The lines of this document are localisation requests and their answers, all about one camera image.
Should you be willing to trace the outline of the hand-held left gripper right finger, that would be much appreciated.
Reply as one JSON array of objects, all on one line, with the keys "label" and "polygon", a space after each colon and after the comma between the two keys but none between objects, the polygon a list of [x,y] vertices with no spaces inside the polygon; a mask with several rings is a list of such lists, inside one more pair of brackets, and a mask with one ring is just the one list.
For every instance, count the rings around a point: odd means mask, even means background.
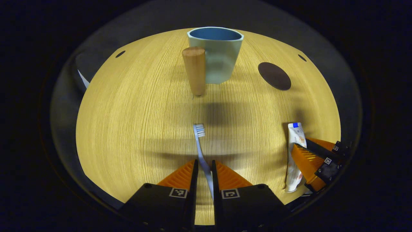
[{"label": "hand-held left gripper right finger", "polygon": [[290,214],[268,185],[254,185],[217,160],[211,173],[217,232],[272,232]]}]

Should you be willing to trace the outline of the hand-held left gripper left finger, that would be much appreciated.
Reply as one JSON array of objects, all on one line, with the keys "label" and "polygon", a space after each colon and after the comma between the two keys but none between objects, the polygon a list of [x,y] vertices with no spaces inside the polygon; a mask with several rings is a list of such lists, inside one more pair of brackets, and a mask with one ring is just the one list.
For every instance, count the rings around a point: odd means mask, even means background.
[{"label": "hand-held left gripper left finger", "polygon": [[193,232],[198,161],[191,160],[158,184],[145,183],[120,208],[143,232]]}]

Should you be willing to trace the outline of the white toothpaste tube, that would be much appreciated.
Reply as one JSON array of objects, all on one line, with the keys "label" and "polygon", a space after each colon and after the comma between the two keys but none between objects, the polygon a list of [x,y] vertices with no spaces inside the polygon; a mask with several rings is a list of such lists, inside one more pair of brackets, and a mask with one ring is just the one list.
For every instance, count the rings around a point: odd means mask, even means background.
[{"label": "white toothpaste tube", "polygon": [[295,144],[307,147],[307,142],[303,127],[301,123],[289,123],[288,129],[288,149],[287,149],[287,175],[286,175],[286,193],[296,191],[300,184],[303,174],[297,167],[295,161],[292,158],[292,151]]}]

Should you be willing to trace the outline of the white toothbrush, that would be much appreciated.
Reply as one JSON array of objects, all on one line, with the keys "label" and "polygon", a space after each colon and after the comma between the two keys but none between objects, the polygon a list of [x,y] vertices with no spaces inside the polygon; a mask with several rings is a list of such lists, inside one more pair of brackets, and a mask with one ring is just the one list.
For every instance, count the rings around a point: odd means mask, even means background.
[{"label": "white toothbrush", "polygon": [[200,138],[205,136],[205,129],[203,124],[194,124],[193,125],[195,141],[197,144],[197,153],[198,153],[198,161],[200,166],[205,174],[205,178],[207,180],[207,184],[211,193],[212,200],[214,201],[214,186],[213,186],[213,179],[212,179],[212,172],[210,170],[210,166],[207,164],[206,160],[203,157]]}]

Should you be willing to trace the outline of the dark brown round coaster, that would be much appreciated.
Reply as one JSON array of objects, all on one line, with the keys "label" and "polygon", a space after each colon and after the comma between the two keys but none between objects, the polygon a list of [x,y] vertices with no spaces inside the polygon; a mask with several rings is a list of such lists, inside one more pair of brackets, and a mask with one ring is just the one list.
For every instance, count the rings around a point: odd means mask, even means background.
[{"label": "dark brown round coaster", "polygon": [[290,77],[279,66],[270,62],[262,62],[258,65],[258,70],[262,78],[272,87],[280,91],[287,91],[291,88]]}]

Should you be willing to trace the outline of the wooden desktop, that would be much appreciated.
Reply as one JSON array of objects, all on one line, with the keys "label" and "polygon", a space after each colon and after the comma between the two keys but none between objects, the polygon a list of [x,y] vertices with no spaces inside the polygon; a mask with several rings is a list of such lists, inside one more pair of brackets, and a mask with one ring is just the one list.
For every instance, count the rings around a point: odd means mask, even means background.
[{"label": "wooden desktop", "polygon": [[[191,28],[152,35],[113,52],[92,78],[76,124],[85,175],[122,206],[145,183],[158,184],[198,161],[193,125],[203,124],[203,157],[250,183],[266,184],[286,206],[307,188],[286,193],[289,123],[305,138],[341,140],[338,107],[327,81],[300,50],[275,39],[244,35],[231,78],[192,94],[182,51]],[[262,62],[282,68],[291,88],[280,91],[259,73]],[[194,224],[215,225],[214,201],[198,161]]]}]

